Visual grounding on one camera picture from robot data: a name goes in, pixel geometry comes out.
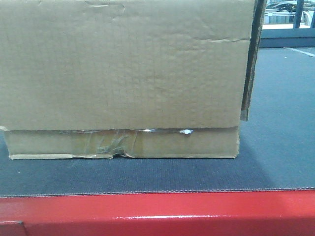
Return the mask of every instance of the gray carpet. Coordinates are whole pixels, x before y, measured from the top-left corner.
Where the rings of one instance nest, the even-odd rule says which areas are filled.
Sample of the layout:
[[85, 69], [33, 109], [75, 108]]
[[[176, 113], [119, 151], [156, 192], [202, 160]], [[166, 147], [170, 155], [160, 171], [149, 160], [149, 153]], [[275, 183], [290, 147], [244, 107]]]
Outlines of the gray carpet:
[[259, 51], [234, 160], [12, 161], [0, 138], [0, 196], [314, 188], [315, 58], [288, 49]]

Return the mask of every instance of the dark blue surface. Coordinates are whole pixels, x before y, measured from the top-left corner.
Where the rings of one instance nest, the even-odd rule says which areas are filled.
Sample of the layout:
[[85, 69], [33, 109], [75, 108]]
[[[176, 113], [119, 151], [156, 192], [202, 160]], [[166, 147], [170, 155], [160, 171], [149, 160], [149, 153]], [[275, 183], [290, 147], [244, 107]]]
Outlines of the dark blue surface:
[[315, 58], [260, 50], [236, 159], [12, 161], [1, 139], [0, 196], [315, 188], [314, 75]]

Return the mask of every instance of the clear tape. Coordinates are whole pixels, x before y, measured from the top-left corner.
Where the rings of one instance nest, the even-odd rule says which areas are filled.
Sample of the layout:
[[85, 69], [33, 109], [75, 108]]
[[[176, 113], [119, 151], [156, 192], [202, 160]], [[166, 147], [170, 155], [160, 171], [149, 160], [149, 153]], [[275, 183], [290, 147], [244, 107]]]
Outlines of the clear tape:
[[73, 153], [85, 158], [111, 158], [115, 154], [132, 157], [141, 133], [190, 135], [193, 129], [126, 129], [126, 130], [64, 130], [59, 134], [73, 136]]

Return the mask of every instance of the box flap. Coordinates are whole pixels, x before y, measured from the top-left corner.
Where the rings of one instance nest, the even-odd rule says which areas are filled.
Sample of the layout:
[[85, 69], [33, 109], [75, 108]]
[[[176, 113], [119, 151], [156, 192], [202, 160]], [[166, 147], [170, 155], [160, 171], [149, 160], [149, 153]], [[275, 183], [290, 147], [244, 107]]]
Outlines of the box flap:
[[2, 0], [8, 130], [234, 127], [255, 0]]
[[264, 20], [264, 12], [267, 0], [256, 0], [254, 8], [254, 19], [252, 23], [252, 37], [250, 49], [248, 53], [248, 62], [246, 69], [246, 79], [244, 85], [242, 113], [241, 119], [247, 121], [249, 114], [249, 107], [251, 103], [251, 94], [255, 74], [255, 65], [257, 60], [258, 48], [260, 43], [260, 35], [262, 31], [262, 23]]

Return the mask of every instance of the cardboard box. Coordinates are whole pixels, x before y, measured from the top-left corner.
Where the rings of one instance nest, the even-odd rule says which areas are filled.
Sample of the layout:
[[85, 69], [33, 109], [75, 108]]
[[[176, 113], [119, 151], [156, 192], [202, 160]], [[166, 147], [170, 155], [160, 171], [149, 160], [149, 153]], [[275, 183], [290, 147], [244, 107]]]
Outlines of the cardboard box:
[[12, 159], [237, 155], [264, 2], [0, 4]]

